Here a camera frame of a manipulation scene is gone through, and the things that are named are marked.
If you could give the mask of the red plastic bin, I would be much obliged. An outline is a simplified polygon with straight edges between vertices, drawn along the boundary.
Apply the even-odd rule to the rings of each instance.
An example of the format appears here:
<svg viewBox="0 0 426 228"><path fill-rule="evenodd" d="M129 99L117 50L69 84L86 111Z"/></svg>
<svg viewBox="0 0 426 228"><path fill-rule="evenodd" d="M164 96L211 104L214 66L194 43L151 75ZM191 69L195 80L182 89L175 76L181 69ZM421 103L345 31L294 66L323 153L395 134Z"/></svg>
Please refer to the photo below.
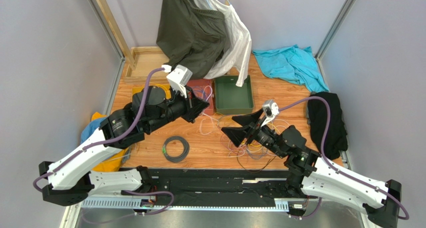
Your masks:
<svg viewBox="0 0 426 228"><path fill-rule="evenodd" d="M190 80L186 85L192 88L198 98L209 102L209 107L203 112L207 115L213 115L215 113L215 107L212 81L209 79Z"/></svg>

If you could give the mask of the white hanging shirt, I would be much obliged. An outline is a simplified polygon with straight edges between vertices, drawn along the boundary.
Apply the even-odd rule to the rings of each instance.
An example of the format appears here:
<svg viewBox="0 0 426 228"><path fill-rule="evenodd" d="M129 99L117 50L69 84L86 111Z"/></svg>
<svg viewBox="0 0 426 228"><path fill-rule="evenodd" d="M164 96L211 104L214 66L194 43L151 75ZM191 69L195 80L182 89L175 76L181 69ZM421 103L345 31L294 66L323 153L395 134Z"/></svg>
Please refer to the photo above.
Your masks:
<svg viewBox="0 0 426 228"><path fill-rule="evenodd" d="M224 15L225 26L228 34L229 48L223 57L217 61L204 77L214 79L226 75L231 68L238 71L236 86L242 87L248 77L250 53L252 51L252 38L248 28L241 21L233 5L226 5L219 0L194 0L201 9L219 11Z"/></svg>

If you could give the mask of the turquoise cloth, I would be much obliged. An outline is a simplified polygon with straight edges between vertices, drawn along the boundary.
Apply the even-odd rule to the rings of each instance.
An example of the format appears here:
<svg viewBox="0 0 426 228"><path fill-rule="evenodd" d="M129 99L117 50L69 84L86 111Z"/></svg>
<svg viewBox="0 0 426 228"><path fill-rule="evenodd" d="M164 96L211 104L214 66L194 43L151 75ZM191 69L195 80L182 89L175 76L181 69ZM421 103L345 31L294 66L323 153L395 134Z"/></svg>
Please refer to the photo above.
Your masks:
<svg viewBox="0 0 426 228"><path fill-rule="evenodd" d="M261 72L270 79L281 79L305 86L311 93L329 92L310 46L298 45L252 51Z"/></svg>

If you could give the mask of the green plastic bin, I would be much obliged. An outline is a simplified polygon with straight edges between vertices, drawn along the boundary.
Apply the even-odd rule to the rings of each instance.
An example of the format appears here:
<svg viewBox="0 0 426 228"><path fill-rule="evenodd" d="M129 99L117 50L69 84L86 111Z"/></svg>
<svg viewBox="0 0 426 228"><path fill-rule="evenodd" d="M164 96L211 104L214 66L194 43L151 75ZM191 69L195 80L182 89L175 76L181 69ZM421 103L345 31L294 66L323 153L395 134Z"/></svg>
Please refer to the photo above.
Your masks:
<svg viewBox="0 0 426 228"><path fill-rule="evenodd" d="M214 79L215 109L222 115L252 113L255 105L251 78L248 76L242 87L236 86L237 75L225 75Z"/></svg>

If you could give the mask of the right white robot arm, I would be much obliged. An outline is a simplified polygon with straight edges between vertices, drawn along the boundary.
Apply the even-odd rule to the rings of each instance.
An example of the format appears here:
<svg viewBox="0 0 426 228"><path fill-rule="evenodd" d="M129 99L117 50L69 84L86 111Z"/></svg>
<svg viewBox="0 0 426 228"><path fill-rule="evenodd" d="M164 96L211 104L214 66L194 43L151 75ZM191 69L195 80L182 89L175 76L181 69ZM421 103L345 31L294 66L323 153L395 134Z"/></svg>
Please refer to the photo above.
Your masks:
<svg viewBox="0 0 426 228"><path fill-rule="evenodd" d="M307 147L307 140L294 125L277 133L264 123L269 118L262 109L232 120L239 126L222 127L221 131L236 147L256 141L285 159L290 171L285 184L289 193L331 200L367 215L379 227L397 227L402 190L398 181L368 178L332 162Z"/></svg>

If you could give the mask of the yellow plastic bin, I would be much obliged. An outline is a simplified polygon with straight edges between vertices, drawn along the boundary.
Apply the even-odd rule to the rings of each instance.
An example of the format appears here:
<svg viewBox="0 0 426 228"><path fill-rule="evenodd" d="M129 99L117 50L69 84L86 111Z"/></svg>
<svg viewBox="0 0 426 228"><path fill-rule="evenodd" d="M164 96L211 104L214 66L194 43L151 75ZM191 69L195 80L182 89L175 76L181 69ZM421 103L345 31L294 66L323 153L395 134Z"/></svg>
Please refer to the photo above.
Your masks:
<svg viewBox="0 0 426 228"><path fill-rule="evenodd" d="M171 91L170 91L170 85L169 84L153 83L153 84L150 84L150 85L163 89L164 92L165 92L165 98L166 99L170 99L172 97ZM144 87L145 87L144 85L142 85L142 86L134 86L132 88L132 93L131 94L134 95L136 93L141 92Z"/></svg>

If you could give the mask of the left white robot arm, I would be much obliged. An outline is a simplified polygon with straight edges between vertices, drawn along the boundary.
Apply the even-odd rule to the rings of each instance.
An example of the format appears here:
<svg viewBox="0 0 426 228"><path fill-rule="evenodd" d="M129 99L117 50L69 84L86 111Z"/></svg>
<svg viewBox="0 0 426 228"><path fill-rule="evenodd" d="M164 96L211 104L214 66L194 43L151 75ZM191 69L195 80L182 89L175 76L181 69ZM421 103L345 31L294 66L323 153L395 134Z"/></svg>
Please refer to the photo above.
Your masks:
<svg viewBox="0 0 426 228"><path fill-rule="evenodd" d="M185 94L170 94L167 98L162 88L152 85L144 88L124 108L106 117L69 155L56 162L40 163L40 177L48 182L40 189L43 200L66 207L98 194L151 195L154 183L145 166L111 172L94 168L177 119L194 123L209 106L191 87Z"/></svg>

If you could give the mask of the wooden tray frame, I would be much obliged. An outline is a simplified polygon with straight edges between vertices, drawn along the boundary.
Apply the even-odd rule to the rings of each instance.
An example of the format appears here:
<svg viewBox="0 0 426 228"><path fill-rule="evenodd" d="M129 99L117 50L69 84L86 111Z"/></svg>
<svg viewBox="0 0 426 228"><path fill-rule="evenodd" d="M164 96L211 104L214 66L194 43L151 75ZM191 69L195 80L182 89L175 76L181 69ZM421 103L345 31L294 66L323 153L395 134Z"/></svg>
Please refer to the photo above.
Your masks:
<svg viewBox="0 0 426 228"><path fill-rule="evenodd" d="M134 64L125 61L121 78L146 78L153 69L160 68L169 58L158 46L134 46L130 48Z"/></svg>

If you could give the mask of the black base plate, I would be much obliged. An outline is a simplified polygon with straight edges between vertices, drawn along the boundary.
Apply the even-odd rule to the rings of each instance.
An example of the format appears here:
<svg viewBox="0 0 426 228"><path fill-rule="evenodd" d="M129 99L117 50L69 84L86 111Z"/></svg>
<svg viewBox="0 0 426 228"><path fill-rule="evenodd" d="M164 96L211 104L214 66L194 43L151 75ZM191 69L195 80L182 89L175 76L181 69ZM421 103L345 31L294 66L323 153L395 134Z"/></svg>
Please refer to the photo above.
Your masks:
<svg viewBox="0 0 426 228"><path fill-rule="evenodd" d="M157 205L272 206L275 199L303 201L300 191L289 190L290 172L283 170L150 168L142 173L137 192L158 195Z"/></svg>

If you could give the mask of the yellow cloth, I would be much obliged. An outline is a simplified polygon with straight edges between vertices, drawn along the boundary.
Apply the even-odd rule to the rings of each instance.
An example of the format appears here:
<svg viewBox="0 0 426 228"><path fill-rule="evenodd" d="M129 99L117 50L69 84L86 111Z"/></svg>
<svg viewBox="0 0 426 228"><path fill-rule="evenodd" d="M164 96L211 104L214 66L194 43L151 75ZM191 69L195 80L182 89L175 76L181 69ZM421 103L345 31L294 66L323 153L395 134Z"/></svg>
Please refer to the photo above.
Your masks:
<svg viewBox="0 0 426 228"><path fill-rule="evenodd" d="M105 114L101 114L99 112L95 112L91 116L91 121L97 118L103 118L107 117ZM106 160L99 163L97 166L95 166L92 170L95 172L116 172L120 169L122 164L125 162L125 159L127 159L130 156L131 150L129 148L126 148L122 151L120 151L117 154L114 154L113 156L107 158Z"/></svg>

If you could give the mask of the dark green hanging garment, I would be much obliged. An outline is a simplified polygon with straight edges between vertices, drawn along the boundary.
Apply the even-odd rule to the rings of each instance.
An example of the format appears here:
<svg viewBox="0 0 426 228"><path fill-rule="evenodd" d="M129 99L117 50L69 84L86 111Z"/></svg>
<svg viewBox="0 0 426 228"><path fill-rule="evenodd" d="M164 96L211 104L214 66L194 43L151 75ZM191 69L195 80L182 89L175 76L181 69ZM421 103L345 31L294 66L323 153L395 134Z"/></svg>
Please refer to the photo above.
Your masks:
<svg viewBox="0 0 426 228"><path fill-rule="evenodd" d="M194 0L162 0L156 44L168 65L182 65L191 79L203 79L230 48L225 15Z"/></svg>

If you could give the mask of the blue bucket hat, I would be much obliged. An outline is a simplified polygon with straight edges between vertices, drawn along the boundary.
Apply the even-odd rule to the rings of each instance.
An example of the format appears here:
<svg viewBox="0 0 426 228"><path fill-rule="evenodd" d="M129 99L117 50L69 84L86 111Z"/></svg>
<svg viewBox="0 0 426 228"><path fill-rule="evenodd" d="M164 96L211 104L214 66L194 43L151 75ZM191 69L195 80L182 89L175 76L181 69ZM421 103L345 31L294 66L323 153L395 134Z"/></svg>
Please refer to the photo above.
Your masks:
<svg viewBox="0 0 426 228"><path fill-rule="evenodd" d="M85 142L96 129L100 127L100 124L103 120L105 120L106 117L99 117L96 119L93 119L81 132L80 134L80 144Z"/></svg>

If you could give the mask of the slotted metal rail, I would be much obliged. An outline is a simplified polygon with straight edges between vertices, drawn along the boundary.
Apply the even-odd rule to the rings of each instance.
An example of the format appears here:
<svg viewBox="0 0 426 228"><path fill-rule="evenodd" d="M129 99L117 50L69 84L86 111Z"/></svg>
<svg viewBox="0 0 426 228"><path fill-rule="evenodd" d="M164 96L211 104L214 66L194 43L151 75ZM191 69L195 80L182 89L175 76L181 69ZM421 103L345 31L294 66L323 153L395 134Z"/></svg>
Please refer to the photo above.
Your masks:
<svg viewBox="0 0 426 228"><path fill-rule="evenodd" d="M141 210L149 207L143 204L141 197L89 197L80 203L82 208ZM181 211L244 211L244 212L288 212L289 203L284 199L275 199L271 206L229 206L229 205L171 205L170 210Z"/></svg>

